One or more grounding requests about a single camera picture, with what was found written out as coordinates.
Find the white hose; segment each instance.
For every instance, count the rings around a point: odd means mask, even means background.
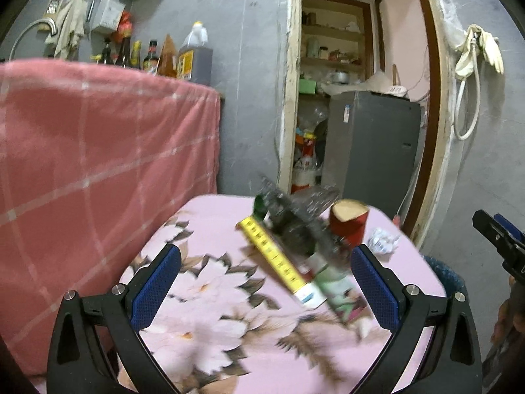
[[[470,135],[472,135],[472,132],[476,128],[476,123],[478,122],[479,109],[481,106],[481,86],[479,84],[479,70],[477,60],[478,58],[476,48],[477,44],[475,42],[472,43],[472,52],[474,54],[474,77],[476,79],[476,112],[474,112],[474,118],[472,120],[471,126],[468,128],[467,132],[464,135],[461,135],[461,133],[459,132],[459,108],[461,107],[461,100],[463,99],[463,92],[465,91],[465,83],[467,81],[466,78],[463,78],[463,80],[461,80],[461,85],[459,86],[458,97],[456,100],[456,108],[454,110],[454,133],[456,134],[456,138],[458,138],[460,141],[464,141],[465,139],[469,138]]]

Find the checkered tablecloth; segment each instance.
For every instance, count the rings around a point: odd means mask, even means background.
[[[220,97],[93,64],[0,65],[0,334],[42,374],[62,295],[103,293],[192,197],[216,193]]]

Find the faucet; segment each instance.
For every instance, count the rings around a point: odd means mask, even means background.
[[[20,43],[20,40],[22,40],[22,37],[27,33],[27,31],[29,31],[32,27],[36,26],[36,25],[40,25],[41,23],[45,23],[46,25],[49,26],[50,30],[51,30],[51,36],[55,36],[57,33],[58,33],[58,28],[57,28],[57,24],[54,23],[54,20],[51,19],[51,18],[42,18],[42,19],[38,19],[34,22],[31,22],[27,28],[22,31],[22,33],[18,36],[18,38],[16,39],[15,41],[15,44],[12,46],[12,49],[11,49],[11,53],[9,54],[9,60],[12,61],[14,58],[15,58],[15,51],[16,51],[16,48],[18,47],[18,44]]]

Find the floral tablecloth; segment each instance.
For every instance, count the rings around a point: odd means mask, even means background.
[[[183,267],[153,324],[141,331],[142,339],[183,393],[349,393],[390,332],[370,319],[372,327],[361,339],[358,323],[342,326],[326,303],[314,312],[303,308],[235,230],[252,206],[253,198],[199,196],[153,235],[121,282],[153,260],[166,242],[180,247]],[[397,232],[383,213],[371,209],[365,238],[376,227]],[[402,283],[445,296],[405,236],[385,266]],[[431,331],[424,330],[395,390],[411,382]],[[119,380],[132,386],[123,369]]]

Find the hand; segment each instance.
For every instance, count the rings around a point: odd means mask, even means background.
[[[512,287],[515,283],[515,279],[513,276],[509,277],[509,286]],[[509,317],[509,300],[506,300],[501,304],[499,311],[498,311],[498,321],[494,325],[494,333],[490,337],[491,343],[499,343],[502,341],[503,337],[505,336],[505,325],[507,323],[507,319]],[[513,318],[513,324],[514,328],[519,333],[525,333],[525,315],[523,314],[516,314]]]

